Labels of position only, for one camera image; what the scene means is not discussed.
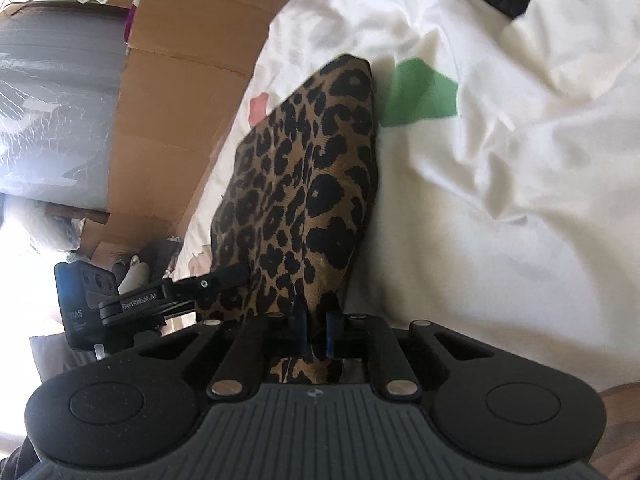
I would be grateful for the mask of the leopard print garment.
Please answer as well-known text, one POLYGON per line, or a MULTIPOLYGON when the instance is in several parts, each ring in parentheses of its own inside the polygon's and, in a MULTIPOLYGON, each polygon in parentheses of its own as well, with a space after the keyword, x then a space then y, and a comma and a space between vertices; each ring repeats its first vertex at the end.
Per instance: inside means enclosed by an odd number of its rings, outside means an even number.
POLYGON ((250 284, 196 306, 240 326, 305 310, 320 324, 341 293, 378 185, 370 64, 344 54, 250 130, 212 226, 213 269, 245 263, 250 284))

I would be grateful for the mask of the white cartoon bed sheet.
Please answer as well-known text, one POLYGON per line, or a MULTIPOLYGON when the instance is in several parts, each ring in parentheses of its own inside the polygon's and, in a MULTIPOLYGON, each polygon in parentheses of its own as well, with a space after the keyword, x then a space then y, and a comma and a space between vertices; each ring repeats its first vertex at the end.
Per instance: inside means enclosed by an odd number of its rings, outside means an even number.
POLYGON ((605 390, 639 378, 639 0, 290 0, 175 277, 210 261, 250 104, 371 65, 378 196, 346 306, 428 318, 605 390))

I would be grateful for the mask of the grey plastic-wrapped appliance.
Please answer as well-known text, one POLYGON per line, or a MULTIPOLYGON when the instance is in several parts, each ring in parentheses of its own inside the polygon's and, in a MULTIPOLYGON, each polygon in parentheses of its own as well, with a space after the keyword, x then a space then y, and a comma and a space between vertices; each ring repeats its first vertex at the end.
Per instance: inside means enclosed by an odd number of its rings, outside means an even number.
POLYGON ((2 193, 106 208, 125 21, 64 2, 2 14, 2 193))

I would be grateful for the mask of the brown cardboard sheet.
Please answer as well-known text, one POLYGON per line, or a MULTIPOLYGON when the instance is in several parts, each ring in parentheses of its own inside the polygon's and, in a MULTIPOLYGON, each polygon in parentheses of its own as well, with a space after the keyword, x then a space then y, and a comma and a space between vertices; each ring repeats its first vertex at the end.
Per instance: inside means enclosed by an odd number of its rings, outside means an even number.
POLYGON ((99 251, 178 232, 228 136, 270 22, 288 0, 1 0, 126 13, 99 251))

